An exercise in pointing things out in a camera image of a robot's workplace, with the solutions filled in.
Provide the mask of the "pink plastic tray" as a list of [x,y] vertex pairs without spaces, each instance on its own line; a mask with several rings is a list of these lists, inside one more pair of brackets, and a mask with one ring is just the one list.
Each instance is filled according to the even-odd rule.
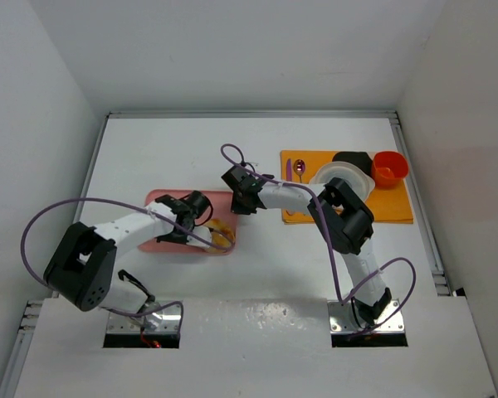
[[[161,197],[164,194],[169,194],[172,197],[180,198],[189,193],[190,190],[154,189],[146,195],[144,204],[148,205],[151,201],[154,201],[157,197]],[[202,191],[202,194],[206,196],[212,203],[212,218],[220,219],[227,223],[233,229],[236,236],[237,215],[231,213],[232,194],[227,191]],[[178,245],[168,242],[158,243],[156,240],[147,241],[146,243],[140,245],[139,249],[146,253],[220,255],[208,253],[204,248],[200,247]]]

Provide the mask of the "golden knotted bread roll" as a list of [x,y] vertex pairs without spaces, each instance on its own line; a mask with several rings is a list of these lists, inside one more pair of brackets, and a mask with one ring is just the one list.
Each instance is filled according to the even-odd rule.
[[210,231],[210,241],[213,246],[208,245],[205,250],[212,254],[223,254],[228,252],[236,242],[233,229],[224,221],[212,218],[204,224]]

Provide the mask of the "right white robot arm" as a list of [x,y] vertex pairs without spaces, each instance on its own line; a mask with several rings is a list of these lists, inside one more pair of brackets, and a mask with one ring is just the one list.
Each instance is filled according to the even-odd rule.
[[281,209],[311,216],[330,252],[344,259],[357,314],[369,326],[375,324],[392,295],[374,256],[374,215],[347,182],[337,177],[311,185],[275,181],[272,175],[257,176],[236,166],[227,170],[222,180],[232,190],[231,211],[235,214]]

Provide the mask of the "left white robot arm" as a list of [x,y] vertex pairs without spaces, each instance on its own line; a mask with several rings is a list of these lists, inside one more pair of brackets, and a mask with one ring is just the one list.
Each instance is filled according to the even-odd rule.
[[144,322],[165,307],[137,279],[114,276],[116,261],[150,241],[205,248],[211,231],[197,223],[212,203],[201,192],[184,197],[168,194],[117,220],[94,226],[76,222],[68,227],[46,267],[46,284],[82,312],[103,308]]

